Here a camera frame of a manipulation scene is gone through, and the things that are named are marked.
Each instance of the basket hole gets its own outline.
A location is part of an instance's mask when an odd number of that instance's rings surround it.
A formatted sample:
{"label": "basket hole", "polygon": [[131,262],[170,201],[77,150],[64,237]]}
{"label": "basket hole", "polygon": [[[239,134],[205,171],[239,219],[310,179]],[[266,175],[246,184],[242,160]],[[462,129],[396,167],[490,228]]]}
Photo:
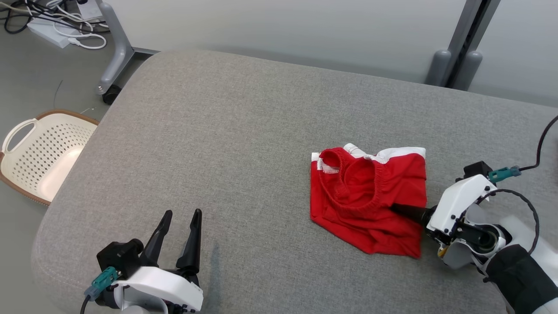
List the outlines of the basket hole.
{"label": "basket hole", "polygon": [[17,131],[8,143],[8,150],[12,150],[16,145],[23,140],[23,138],[31,132],[33,124],[24,126],[21,130]]}

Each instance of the gray partition foot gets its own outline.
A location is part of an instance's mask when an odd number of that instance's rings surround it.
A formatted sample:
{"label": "gray partition foot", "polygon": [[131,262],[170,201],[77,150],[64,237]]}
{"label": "gray partition foot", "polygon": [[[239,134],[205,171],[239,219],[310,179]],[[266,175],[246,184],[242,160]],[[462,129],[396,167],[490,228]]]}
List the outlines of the gray partition foot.
{"label": "gray partition foot", "polygon": [[483,55],[478,51],[470,51],[467,53],[463,60],[459,75],[455,77],[453,88],[467,91],[482,60]]}
{"label": "gray partition foot", "polygon": [[450,60],[451,52],[449,52],[448,50],[436,51],[424,83],[434,86],[444,85],[444,77],[450,64]]}
{"label": "gray partition foot", "polygon": [[99,4],[99,9],[103,13],[103,17],[114,38],[114,56],[103,73],[103,76],[101,76],[99,84],[95,88],[95,93],[102,95],[107,92],[122,69],[128,64],[134,54],[134,50],[128,41],[128,37],[126,37],[122,25],[116,17],[116,13],[114,13],[114,9],[102,0],[97,0],[97,4]]}

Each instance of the white wall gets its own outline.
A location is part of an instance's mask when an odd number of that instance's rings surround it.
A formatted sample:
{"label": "white wall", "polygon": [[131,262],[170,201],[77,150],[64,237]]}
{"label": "white wall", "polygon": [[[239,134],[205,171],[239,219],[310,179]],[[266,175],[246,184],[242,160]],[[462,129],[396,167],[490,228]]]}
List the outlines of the white wall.
{"label": "white wall", "polygon": [[202,47],[424,82],[465,0],[104,0],[134,47]]}
{"label": "white wall", "polygon": [[557,16],[557,0],[502,0],[469,91],[558,107]]}

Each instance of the gray table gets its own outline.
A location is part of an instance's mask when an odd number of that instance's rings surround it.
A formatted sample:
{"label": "gray table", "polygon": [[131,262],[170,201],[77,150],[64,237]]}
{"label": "gray table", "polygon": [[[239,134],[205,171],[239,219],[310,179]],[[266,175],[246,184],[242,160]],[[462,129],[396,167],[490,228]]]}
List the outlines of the gray table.
{"label": "gray table", "polygon": [[[366,152],[426,148],[429,205],[478,160],[534,162],[556,110],[366,75],[206,51],[147,60],[101,121],[50,206],[33,249],[36,283],[77,313],[111,241],[147,241],[174,221],[172,268],[194,209],[204,213],[204,313],[504,313],[473,267],[448,269],[430,239],[422,258],[367,255],[309,218],[310,153],[352,142]],[[500,186],[533,201],[557,246],[556,130],[542,165]],[[532,224],[512,196],[491,219]],[[89,313],[110,312],[90,303]]]}

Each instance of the gray floor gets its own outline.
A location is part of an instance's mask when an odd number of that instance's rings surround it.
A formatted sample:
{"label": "gray floor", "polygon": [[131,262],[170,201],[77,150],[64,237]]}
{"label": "gray floor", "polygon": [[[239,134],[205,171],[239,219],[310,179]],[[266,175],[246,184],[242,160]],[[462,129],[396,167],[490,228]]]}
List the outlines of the gray floor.
{"label": "gray floor", "polygon": [[[112,38],[107,39],[108,46],[101,50],[74,45],[60,49],[29,30],[16,35],[0,30],[0,141],[21,121],[53,108],[100,120],[109,106],[93,90],[113,55]],[[118,83],[145,58],[136,58]],[[0,294],[0,312],[61,313],[35,287],[31,275],[31,246],[47,208],[5,184],[0,184],[0,199],[0,278],[7,288]]]}

